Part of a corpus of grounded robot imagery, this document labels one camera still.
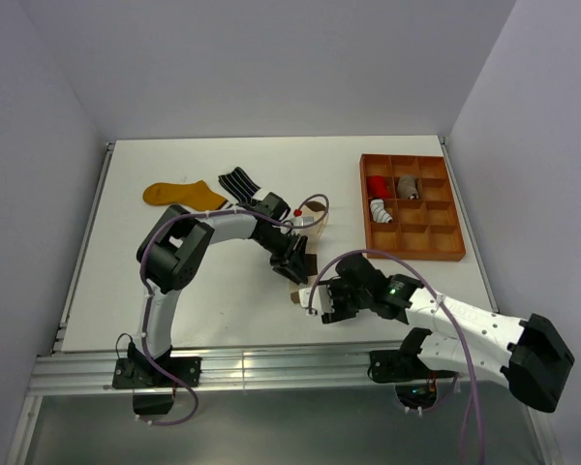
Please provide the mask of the cream brown sock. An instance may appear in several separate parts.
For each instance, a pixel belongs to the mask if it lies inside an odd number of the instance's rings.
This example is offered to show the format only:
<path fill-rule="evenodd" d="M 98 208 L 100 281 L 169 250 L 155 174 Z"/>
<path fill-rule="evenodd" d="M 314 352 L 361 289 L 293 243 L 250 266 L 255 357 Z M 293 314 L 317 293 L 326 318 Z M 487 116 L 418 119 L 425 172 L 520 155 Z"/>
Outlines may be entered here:
<path fill-rule="evenodd" d="M 316 276 L 319 274 L 318 251 L 321 236 L 328 222 L 328 214 L 325 212 L 325 205 L 321 201 L 306 201 L 298 209 L 308 207 L 316 213 L 316 221 L 311 227 L 299 230 L 298 232 L 307 237 L 306 244 L 306 267 L 308 275 L 307 285 L 296 285 L 290 282 L 290 300 L 298 305 L 298 291 L 301 288 L 309 288 L 314 284 Z"/>

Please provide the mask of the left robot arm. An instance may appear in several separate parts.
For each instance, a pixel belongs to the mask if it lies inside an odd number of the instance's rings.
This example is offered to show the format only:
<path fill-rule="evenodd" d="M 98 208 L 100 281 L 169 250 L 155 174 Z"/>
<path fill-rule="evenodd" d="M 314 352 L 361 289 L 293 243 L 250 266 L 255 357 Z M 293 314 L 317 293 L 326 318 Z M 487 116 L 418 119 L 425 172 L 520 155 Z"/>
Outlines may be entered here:
<path fill-rule="evenodd" d="M 171 326 L 180 293 L 195 278 L 209 246 L 234 239 L 254 240 L 270 254 L 274 272 L 296 285 L 307 284 L 317 259 L 307 252 L 302 227 L 284 223 L 291 209 L 270 193 L 222 210 L 191 213 L 170 205 L 140 244 L 137 260 L 145 288 L 139 336 L 129 345 L 127 373 L 146 387 L 159 387 L 171 369 Z"/>

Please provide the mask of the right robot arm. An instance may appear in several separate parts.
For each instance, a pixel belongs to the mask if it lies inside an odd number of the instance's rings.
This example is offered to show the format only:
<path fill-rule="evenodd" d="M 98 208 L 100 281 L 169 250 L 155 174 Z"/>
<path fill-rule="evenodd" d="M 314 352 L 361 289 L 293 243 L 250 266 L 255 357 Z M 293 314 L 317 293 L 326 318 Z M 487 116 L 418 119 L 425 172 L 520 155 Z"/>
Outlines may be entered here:
<path fill-rule="evenodd" d="M 335 277 L 317 280 L 305 304 L 324 324 L 369 310 L 410 329 L 399 348 L 370 354 L 373 382 L 466 376 L 505 387 L 537 411 L 556 411 L 575 358 L 550 320 L 482 310 L 438 293 L 417 272 L 386 276 L 360 253 L 333 266 Z"/>

